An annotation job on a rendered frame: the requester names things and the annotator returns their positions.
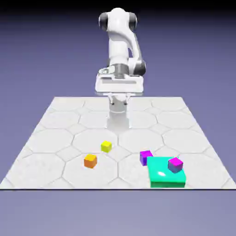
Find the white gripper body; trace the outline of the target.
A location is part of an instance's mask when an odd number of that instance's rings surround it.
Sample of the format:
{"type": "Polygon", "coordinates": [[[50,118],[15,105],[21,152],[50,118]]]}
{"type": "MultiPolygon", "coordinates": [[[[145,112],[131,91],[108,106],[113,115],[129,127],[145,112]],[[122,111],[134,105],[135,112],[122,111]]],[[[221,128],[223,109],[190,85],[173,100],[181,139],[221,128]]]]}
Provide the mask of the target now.
{"type": "Polygon", "coordinates": [[[144,91],[142,76],[125,75],[124,78],[115,78],[114,74],[98,74],[95,90],[98,93],[132,93],[141,94],[144,91]]]}

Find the small yellow cube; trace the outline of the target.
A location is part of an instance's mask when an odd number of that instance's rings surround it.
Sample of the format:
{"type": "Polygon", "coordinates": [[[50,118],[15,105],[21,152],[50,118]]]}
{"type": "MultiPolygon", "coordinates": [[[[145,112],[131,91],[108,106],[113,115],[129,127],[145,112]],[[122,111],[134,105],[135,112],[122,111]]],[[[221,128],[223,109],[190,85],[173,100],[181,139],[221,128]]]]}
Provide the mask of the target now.
{"type": "Polygon", "coordinates": [[[108,153],[112,149],[112,143],[109,141],[103,141],[100,147],[101,147],[101,151],[108,153]]]}

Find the small purple cube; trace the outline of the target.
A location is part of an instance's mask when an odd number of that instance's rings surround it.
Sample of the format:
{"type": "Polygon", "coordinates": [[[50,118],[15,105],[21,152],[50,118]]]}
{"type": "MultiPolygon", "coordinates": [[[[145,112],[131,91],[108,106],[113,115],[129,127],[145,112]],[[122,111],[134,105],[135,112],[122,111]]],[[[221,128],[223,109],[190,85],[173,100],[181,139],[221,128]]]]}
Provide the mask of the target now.
{"type": "Polygon", "coordinates": [[[153,156],[153,154],[151,153],[150,150],[141,151],[140,152],[140,162],[141,162],[142,166],[146,166],[148,157],[152,157],[152,156],[153,156]]]}

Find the small orange cube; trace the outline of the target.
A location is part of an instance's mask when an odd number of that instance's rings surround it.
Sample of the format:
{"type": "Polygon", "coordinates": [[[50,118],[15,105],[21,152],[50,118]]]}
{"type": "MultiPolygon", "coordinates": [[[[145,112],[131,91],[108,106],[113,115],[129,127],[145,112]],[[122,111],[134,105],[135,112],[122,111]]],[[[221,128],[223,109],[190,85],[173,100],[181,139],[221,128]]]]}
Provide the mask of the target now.
{"type": "Polygon", "coordinates": [[[97,156],[94,154],[87,154],[84,158],[84,166],[92,169],[96,165],[97,165],[97,156]]]}

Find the small magenta cube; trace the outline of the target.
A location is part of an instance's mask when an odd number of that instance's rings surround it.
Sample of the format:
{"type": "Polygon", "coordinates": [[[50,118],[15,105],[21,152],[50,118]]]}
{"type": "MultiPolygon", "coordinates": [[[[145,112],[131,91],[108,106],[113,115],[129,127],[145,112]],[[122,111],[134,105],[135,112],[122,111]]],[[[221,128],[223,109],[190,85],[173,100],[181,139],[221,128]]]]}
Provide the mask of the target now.
{"type": "Polygon", "coordinates": [[[178,157],[171,158],[168,160],[168,169],[173,173],[178,173],[183,169],[183,162],[178,157]]]}

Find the large teal box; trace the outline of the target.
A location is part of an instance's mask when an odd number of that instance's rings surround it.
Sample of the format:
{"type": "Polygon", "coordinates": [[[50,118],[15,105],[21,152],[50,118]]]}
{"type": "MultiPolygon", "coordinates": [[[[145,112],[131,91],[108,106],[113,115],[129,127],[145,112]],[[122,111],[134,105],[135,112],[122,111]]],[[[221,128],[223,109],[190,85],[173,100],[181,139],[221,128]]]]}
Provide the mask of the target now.
{"type": "Polygon", "coordinates": [[[148,157],[147,168],[151,188],[184,188],[186,175],[182,169],[173,173],[168,169],[168,160],[174,157],[148,157]]]}

